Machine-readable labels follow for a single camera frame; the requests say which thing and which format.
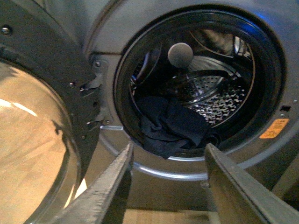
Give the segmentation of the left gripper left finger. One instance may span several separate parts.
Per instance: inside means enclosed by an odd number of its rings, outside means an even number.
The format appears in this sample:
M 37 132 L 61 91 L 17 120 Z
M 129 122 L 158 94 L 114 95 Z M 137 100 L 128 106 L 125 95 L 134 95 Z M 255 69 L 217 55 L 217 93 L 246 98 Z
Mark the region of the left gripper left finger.
M 50 224 L 101 224 L 126 173 L 133 144 L 128 143 L 107 169 L 79 197 L 54 216 Z

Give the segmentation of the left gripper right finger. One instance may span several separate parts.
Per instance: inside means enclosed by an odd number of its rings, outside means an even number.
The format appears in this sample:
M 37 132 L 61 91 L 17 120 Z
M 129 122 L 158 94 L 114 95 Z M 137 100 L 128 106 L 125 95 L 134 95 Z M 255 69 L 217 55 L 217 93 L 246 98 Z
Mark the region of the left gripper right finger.
M 297 224 L 299 213 L 216 146 L 205 149 L 208 182 L 222 224 Z

